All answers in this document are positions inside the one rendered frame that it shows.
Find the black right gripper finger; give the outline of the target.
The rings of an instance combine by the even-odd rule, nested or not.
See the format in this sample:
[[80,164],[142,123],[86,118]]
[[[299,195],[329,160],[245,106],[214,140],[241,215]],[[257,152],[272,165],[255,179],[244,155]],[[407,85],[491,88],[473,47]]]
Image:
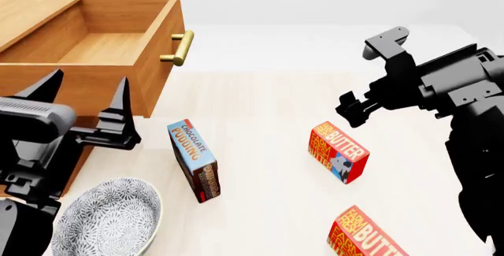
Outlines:
[[370,113],[378,109],[378,103],[354,102],[348,105],[341,104],[335,111],[345,118],[352,128],[358,128],[369,119]]
[[339,102],[341,106],[371,106],[372,100],[366,99],[361,102],[357,99],[352,91],[349,91],[343,95],[340,95]]

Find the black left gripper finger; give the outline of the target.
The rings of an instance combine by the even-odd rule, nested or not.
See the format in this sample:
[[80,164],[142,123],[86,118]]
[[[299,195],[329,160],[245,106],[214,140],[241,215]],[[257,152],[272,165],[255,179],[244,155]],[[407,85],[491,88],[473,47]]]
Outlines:
[[98,114],[97,128],[126,128],[132,122],[128,78],[121,79],[107,109]]
[[53,103],[64,77],[63,71],[57,69],[37,83],[12,95],[11,98],[23,99],[33,102]]

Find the red butter box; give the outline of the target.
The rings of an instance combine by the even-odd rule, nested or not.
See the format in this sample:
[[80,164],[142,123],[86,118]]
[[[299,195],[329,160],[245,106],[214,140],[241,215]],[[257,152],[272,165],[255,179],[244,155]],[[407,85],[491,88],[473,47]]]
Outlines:
[[325,121],[311,130],[308,151],[344,184],[364,171],[369,151],[333,123]]
[[409,256],[357,206],[334,220],[327,243],[338,256]]

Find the open wooden drawer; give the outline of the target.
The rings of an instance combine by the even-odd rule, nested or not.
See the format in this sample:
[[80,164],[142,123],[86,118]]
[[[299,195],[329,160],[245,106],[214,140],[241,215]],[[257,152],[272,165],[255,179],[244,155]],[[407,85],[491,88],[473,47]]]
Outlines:
[[127,79],[132,112],[149,117],[172,70],[160,57],[184,31],[180,0],[79,0],[0,51],[0,95],[61,70],[55,102],[96,116]]

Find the chocolate pudding box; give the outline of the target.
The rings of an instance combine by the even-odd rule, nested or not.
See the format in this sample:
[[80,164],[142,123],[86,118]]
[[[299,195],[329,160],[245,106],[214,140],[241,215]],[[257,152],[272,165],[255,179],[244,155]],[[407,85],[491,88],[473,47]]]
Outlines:
[[199,203],[221,194],[216,158],[188,119],[167,126],[176,160]]

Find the grey floral patterned bowl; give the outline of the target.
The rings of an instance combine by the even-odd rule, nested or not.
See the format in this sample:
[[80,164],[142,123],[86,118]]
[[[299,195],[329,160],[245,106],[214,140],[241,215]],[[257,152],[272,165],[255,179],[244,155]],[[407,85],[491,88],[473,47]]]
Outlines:
[[148,182],[132,177],[102,182],[62,213],[52,256],[144,256],[162,213],[161,196]]

